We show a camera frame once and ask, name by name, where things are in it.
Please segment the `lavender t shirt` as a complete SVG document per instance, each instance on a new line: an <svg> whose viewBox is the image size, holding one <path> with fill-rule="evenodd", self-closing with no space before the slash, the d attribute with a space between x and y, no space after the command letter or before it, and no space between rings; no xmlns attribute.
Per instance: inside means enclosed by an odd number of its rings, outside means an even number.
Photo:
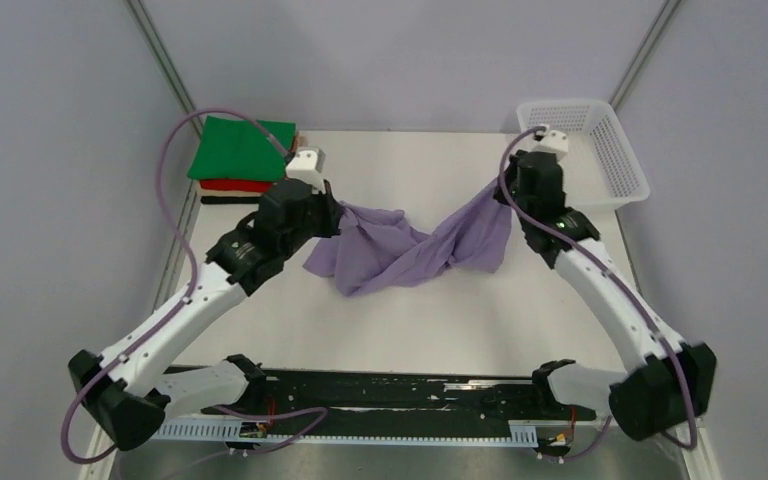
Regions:
<svg viewBox="0 0 768 480"><path fill-rule="evenodd" d="M513 217L495 191L489 183L430 233L415 229L402 210L343 203L340 234L319 240L303 267L330 279L346 297L415 287L452 268L494 273L504 261Z"/></svg>

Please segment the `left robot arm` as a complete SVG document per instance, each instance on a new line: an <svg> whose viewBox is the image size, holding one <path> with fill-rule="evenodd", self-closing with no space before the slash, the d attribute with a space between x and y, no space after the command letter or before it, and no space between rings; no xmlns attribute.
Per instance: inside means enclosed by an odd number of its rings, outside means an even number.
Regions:
<svg viewBox="0 0 768 480"><path fill-rule="evenodd" d="M77 393L69 410L83 407L121 451L147 442L168 419L215 405L258 411L266 400L264 375L242 355L167 370L217 319L280 274L305 243L337 235L341 216L328 181L278 181L149 318L101 353L80 350L69 360Z"/></svg>

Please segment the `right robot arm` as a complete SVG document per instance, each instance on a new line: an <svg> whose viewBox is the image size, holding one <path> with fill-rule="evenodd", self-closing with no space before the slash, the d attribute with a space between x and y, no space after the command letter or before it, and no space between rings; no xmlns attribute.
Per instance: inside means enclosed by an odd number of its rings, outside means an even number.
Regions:
<svg viewBox="0 0 768 480"><path fill-rule="evenodd" d="M607 371L571 360L543 364L530 392L535 411L552 418L569 406L585 407L612 418L633 440L662 435L695 448L717 365L711 348L689 344L626 283L596 227L567 206L555 155L504 154L495 197L516 213L531 250L585 302L623 365Z"/></svg>

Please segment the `red folded t shirt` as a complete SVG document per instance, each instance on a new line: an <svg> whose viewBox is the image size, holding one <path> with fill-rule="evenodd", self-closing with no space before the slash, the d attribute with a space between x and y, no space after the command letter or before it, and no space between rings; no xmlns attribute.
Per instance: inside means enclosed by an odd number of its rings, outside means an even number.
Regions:
<svg viewBox="0 0 768 480"><path fill-rule="evenodd" d="M188 175L207 190L264 193L285 177L285 166L273 150L199 151Z"/></svg>

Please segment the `white plastic basket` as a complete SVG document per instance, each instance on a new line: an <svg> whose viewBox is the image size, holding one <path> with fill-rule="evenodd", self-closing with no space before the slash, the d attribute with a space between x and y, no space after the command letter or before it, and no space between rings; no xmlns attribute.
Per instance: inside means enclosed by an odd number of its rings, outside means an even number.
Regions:
<svg viewBox="0 0 768 480"><path fill-rule="evenodd" d="M596 99L524 102L516 115L523 131L546 124L568 135L569 151L561 165L571 206L615 211L649 198L648 181L608 103Z"/></svg>

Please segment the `black folded t shirt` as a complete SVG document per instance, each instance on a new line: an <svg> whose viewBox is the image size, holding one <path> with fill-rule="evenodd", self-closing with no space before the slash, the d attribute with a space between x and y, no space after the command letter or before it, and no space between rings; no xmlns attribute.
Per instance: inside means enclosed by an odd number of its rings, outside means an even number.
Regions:
<svg viewBox="0 0 768 480"><path fill-rule="evenodd" d="M261 196L200 196L203 205L257 205Z"/></svg>

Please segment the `green folded t shirt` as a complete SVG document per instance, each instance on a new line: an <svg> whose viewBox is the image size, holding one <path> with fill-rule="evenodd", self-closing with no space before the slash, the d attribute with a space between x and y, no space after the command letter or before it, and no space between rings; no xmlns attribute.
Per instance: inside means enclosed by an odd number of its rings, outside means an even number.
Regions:
<svg viewBox="0 0 768 480"><path fill-rule="evenodd" d="M275 182L285 174L285 157L251 123L208 116L188 177Z"/></svg>

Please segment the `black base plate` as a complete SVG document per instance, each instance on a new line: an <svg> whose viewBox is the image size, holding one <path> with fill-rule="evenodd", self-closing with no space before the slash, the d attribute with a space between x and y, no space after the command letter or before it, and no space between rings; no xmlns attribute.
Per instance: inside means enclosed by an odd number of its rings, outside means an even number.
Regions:
<svg viewBox="0 0 768 480"><path fill-rule="evenodd" d="M307 409L328 414L319 436L503 438L512 420L591 421L586 407L565 406L528 377L431 375L268 369L230 410L249 415L300 412L279 419L272 434L295 434L311 421Z"/></svg>

